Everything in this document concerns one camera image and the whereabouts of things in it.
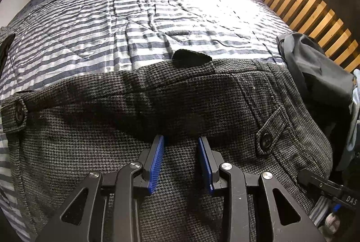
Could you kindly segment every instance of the black clamp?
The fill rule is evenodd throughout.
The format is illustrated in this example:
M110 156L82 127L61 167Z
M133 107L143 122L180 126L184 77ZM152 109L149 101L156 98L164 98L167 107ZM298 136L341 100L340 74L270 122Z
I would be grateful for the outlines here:
M341 204L352 211L360 212L360 193L343 185L326 180L319 175L302 169L297 176L298 182L312 190L317 190L321 195Z
M224 197L223 241L250 242L247 195L253 196L257 241L324 242L307 214L270 173L253 175L224 162L206 137L198 140L205 186L212 196Z
M164 153L157 135L150 149L119 171L91 172L70 193L35 242L102 242L109 195L114 194L113 242L141 242L139 205L154 193Z

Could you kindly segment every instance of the mattress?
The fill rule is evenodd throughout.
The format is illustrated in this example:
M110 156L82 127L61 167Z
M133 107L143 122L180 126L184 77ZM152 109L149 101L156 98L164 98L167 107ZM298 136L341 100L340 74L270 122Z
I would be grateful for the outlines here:
M0 42L16 34L0 101L71 76L134 70L170 59L178 49L283 64L275 38L286 32L289 27L260 0L32 0L0 30ZM30 241L3 133L0 206L21 239Z

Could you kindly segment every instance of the metal screw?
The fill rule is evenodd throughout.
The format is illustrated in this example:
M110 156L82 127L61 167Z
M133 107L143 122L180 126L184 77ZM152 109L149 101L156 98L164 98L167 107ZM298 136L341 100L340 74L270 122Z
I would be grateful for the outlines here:
M130 163L130 168L132 168L132 169L137 169L140 167L141 167L141 164L139 162L131 162Z
M221 165L221 167L222 167L224 170L230 170L230 169L233 167L233 165L231 165L230 163L223 163L223 164Z
M100 173L99 172L91 172L90 174L89 174L89 177L91 178L91 179L95 179L95 178L97 178L97 177L99 177L100 176Z
M270 172L264 172L262 173L262 177L264 177L264 179L270 180L272 178L272 174Z

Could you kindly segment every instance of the bed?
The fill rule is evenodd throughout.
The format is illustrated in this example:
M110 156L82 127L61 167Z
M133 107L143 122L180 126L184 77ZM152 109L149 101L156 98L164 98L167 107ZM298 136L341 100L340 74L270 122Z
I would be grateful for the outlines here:
M32 0L0 30L0 42L16 34L0 100L67 77L134 70L170 59L178 49L281 65L275 38L286 32L260 0ZM16 196L0 133L0 206L30 241Z

